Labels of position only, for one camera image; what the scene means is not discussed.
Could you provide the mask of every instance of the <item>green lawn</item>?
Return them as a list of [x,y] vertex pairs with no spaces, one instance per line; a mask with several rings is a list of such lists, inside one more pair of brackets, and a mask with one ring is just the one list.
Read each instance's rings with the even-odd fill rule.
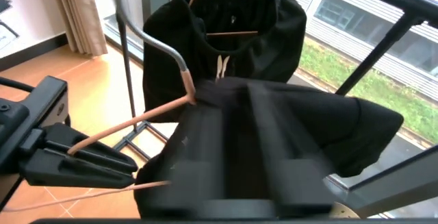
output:
[[[306,39],[300,68],[322,81],[338,88],[356,66],[356,63],[334,51]],[[350,91],[349,95],[373,101],[401,113],[406,128],[438,144],[438,108],[415,95],[412,88],[400,86],[373,69]]]

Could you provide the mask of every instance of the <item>curtain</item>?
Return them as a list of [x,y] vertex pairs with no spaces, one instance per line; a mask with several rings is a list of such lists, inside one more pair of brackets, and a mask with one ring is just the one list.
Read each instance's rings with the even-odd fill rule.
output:
[[74,52],[91,56],[106,54],[107,45],[96,0],[57,0]]

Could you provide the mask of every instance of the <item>drawstring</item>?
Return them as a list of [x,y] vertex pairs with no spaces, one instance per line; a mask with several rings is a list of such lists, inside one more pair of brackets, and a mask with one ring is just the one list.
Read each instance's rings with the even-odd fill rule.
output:
[[217,70],[216,70],[216,81],[218,81],[218,79],[220,79],[220,78],[224,78],[225,71],[227,70],[227,64],[228,64],[229,60],[230,60],[230,56],[227,56],[225,58],[225,60],[223,60],[223,61],[222,61],[222,56],[221,55],[218,56],[218,66],[217,66]]

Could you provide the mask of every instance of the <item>hanger hook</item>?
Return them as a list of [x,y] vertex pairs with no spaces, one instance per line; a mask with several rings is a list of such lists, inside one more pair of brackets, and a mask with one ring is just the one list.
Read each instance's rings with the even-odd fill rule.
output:
[[141,29],[139,29],[132,23],[132,21],[129,19],[127,15],[125,0],[114,0],[114,1],[116,3],[116,12],[136,36],[141,38],[145,43],[149,44],[150,46],[162,50],[163,52],[172,56],[177,62],[178,67],[181,71],[186,72],[188,70],[187,64],[185,63],[183,56],[181,56],[181,54],[178,53],[176,49],[155,39],[152,36],[149,36],[148,34],[144,33]]

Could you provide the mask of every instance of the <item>orange tiled floor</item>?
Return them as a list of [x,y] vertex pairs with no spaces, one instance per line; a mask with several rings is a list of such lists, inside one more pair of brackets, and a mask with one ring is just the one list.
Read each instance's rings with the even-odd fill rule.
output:
[[[131,64],[136,112],[140,114],[144,108],[142,93],[142,69]],[[129,98],[121,54],[109,47],[109,53],[99,58],[87,59],[71,53],[68,47],[62,47],[34,58],[0,73],[2,77],[24,82],[35,86],[44,76],[52,75],[68,82],[69,112],[72,126],[85,134],[95,134],[102,129],[130,119]],[[0,97],[14,101],[25,98],[27,93],[0,86]],[[155,124],[156,128],[166,135],[171,135],[176,124]],[[109,146],[115,145],[131,128],[101,140]],[[164,146],[148,131],[138,136],[134,143],[149,155],[159,153]],[[130,148],[123,152],[136,160],[138,166],[145,161]],[[23,182],[8,203],[8,207],[17,208],[56,199],[64,199],[102,189],[64,188],[29,186]],[[92,218],[139,217],[132,192],[106,195],[68,203],[57,204],[27,210],[24,212],[2,212],[0,223],[30,223],[41,218]]]

